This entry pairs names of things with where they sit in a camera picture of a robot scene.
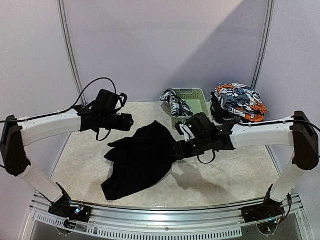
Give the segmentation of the black t-shirt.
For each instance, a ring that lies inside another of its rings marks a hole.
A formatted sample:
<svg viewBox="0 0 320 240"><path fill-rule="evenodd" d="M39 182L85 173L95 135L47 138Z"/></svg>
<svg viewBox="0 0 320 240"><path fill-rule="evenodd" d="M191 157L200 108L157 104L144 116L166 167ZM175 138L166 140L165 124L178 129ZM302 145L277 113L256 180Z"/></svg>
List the black t-shirt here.
<svg viewBox="0 0 320 240"><path fill-rule="evenodd" d="M160 182L177 162L176 141L160 122L139 128L131 137L108 144L104 158L113 163L111 176L101 184L108 201L146 190Z"/></svg>

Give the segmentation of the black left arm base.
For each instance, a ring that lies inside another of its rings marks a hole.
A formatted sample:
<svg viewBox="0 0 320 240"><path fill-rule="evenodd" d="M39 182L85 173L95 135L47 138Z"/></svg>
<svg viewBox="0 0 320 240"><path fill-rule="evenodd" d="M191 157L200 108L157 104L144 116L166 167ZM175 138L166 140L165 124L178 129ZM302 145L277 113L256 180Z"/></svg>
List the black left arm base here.
<svg viewBox="0 0 320 240"><path fill-rule="evenodd" d="M83 204L73 204L70 196L59 185L62 191L62 197L57 202L52 202L48 209L48 212L52 215L69 219L70 221L80 221L88 223L91 217L92 208Z"/></svg>

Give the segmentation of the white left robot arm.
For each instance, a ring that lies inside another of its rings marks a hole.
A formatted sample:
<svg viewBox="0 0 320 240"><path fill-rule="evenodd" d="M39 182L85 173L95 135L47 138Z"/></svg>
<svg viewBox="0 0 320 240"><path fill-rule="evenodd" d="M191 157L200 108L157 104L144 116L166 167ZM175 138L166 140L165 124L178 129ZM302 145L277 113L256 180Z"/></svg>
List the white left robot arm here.
<svg viewBox="0 0 320 240"><path fill-rule="evenodd" d="M101 129L128 132L134 124L129 113L117 110L97 113L84 105L48 116L17 118L9 115L3 124L0 151L8 174L18 177L41 193L63 216L74 213L74 205L52 181L59 155L71 133Z"/></svg>

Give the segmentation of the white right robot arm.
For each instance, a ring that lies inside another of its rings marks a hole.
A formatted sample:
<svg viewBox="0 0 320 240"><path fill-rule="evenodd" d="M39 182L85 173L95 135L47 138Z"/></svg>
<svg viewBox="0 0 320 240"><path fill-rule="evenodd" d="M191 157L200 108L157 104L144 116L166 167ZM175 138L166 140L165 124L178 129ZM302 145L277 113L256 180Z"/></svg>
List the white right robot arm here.
<svg viewBox="0 0 320 240"><path fill-rule="evenodd" d="M178 160L199 157L206 151L233 151L252 146L292 147L293 153L286 170L270 187L266 201L259 206L262 218L269 218L278 210L287 194L301 177L319 164L319 129L304 112L293 116L258 123L229 121L215 125L203 113L197 113L185 123L176 124L176 130L184 137L173 147Z"/></svg>

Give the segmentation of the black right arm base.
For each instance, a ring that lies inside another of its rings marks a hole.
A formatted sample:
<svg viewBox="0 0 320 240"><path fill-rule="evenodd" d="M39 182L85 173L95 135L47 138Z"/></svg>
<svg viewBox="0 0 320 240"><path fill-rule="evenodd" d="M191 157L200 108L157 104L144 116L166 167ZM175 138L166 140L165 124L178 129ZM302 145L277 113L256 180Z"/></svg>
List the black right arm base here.
<svg viewBox="0 0 320 240"><path fill-rule="evenodd" d="M287 203L289 209L287 213L285 212L282 202L276 202L271 199L270 194L273 185L271 185L264 197L263 203L246 206L241 208L241 216L244 219L245 223L251 223L266 219L273 219L280 215L279 220L275 220L274 225L279 225L282 223L289 215L292 205L292 196L290 193L286 195Z"/></svg>

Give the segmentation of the dark folded clothes stack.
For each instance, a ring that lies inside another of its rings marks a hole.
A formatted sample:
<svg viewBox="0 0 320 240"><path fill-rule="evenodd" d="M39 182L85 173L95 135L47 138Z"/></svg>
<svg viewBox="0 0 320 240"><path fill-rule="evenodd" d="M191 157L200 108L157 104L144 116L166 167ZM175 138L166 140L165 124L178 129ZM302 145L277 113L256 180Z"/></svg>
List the dark folded clothes stack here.
<svg viewBox="0 0 320 240"><path fill-rule="evenodd" d="M227 122L236 122L237 119L234 114L224 109L224 105L227 103L228 96L222 94L216 96L215 92L211 92L211 115L218 124L224 124Z"/></svg>

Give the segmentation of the pale green plastic laundry basket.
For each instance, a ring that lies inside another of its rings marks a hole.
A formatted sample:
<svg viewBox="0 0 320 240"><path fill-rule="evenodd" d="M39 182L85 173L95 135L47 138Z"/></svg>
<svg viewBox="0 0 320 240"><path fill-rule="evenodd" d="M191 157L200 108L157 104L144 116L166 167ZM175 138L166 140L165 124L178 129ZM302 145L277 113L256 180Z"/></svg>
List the pale green plastic laundry basket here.
<svg viewBox="0 0 320 240"><path fill-rule="evenodd" d="M204 113L210 120L212 120L210 102L206 100L204 91L200 88L173 88L176 95L185 100L190 107L193 114Z"/></svg>

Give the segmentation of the orange blue patterned folded garment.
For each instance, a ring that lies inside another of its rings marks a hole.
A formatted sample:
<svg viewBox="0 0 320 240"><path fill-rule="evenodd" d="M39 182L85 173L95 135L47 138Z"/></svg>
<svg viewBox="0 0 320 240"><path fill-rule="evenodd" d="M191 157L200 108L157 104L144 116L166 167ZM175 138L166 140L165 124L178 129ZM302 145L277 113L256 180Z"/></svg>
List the orange blue patterned folded garment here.
<svg viewBox="0 0 320 240"><path fill-rule="evenodd" d="M219 83L214 96L224 111L242 122L262 122L268 111L256 90L245 84Z"/></svg>

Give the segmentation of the black white patterned garment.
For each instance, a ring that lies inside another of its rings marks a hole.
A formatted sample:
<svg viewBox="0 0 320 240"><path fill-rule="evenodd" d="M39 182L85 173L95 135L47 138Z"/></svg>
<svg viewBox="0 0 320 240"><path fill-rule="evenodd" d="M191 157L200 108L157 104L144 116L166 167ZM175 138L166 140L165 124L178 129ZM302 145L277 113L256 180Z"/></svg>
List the black white patterned garment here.
<svg viewBox="0 0 320 240"><path fill-rule="evenodd" d="M162 102L169 103L171 109L171 115L173 117L190 117L194 113L187 102L180 98L177 93L169 88L161 96Z"/></svg>

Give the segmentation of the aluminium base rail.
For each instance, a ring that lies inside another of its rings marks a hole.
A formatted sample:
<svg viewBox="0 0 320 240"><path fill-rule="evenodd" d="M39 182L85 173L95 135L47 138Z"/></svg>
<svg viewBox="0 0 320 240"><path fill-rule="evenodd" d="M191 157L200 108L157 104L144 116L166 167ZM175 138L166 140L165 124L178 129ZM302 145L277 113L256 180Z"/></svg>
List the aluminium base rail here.
<svg viewBox="0 0 320 240"><path fill-rule="evenodd" d="M300 197L285 205L286 219L275 230L259 231L242 208L261 198L204 207L129 207L92 204L89 222L64 227L64 219L48 212L49 202L35 193L29 206L23 240L312 240Z"/></svg>

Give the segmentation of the right corner wall post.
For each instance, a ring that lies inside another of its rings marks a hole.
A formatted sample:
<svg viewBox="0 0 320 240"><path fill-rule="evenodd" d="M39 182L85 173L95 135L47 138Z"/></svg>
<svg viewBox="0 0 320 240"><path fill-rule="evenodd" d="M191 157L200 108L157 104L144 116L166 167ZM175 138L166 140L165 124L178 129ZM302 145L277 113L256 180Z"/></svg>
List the right corner wall post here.
<svg viewBox="0 0 320 240"><path fill-rule="evenodd" d="M274 7L275 7L275 0L268 0L264 26L262 31L262 37L261 37L261 43L260 43L260 49L258 53L258 59L257 59L257 63L256 63L254 75L253 75L253 80L251 83L251 87L254 89L258 85L259 77L263 67L264 58L267 51L268 41L269 41L271 27L272 27Z"/></svg>

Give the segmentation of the corner wall post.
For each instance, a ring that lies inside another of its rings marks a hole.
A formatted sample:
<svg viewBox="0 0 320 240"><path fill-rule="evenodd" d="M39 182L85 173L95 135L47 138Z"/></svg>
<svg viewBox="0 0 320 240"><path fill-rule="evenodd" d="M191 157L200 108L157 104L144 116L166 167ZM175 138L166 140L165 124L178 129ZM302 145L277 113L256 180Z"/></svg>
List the corner wall post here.
<svg viewBox="0 0 320 240"><path fill-rule="evenodd" d="M69 26L68 26L65 1L64 0L57 0L57 8L58 8L58 14L59 14L59 18L60 18L62 37L64 40L66 54L67 54L72 78L73 78L73 81L75 84L75 88L78 93L78 96L80 97L79 101L82 104L86 104L87 100L84 97L84 95L82 94L82 90L84 89L84 87L81 83L81 79L80 79L80 75L79 75L79 71L78 71L78 67L77 67L77 63L76 63L76 59L75 59L75 55L74 55L74 51L73 51L71 35L70 35L70 31L69 31Z"/></svg>
<svg viewBox="0 0 320 240"><path fill-rule="evenodd" d="M262 31L262 37L261 37L261 43L260 43L260 49L258 53L258 59L257 59L257 63L256 63L254 75L253 75L253 80L251 83L251 87L254 89L258 85L259 77L263 67L264 58L267 51L268 41L269 41L271 27L272 27L274 7L275 7L275 0L268 0L264 26Z"/></svg>

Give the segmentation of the left corner wall post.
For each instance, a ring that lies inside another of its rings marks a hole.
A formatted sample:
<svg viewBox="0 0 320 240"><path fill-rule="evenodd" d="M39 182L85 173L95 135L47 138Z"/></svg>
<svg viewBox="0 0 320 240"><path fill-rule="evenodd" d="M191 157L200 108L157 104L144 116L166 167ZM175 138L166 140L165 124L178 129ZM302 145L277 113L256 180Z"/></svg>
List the left corner wall post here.
<svg viewBox="0 0 320 240"><path fill-rule="evenodd" d="M71 35L70 35L70 31L69 31L69 26L68 26L65 1L64 0L57 0L57 8L58 8L58 14L59 14L59 18L60 18L62 37L64 40L66 54L67 54L72 78L73 78L73 81L75 84L75 88L78 93L78 96L80 97L79 101L82 104L86 104L87 100L84 97L84 95L82 94L82 90L84 89L84 87L81 83L81 79L80 79L80 75L79 75L79 71L78 71L78 67L77 67L77 63L76 63L76 59L75 59L75 55L74 55L74 51L73 51Z"/></svg>

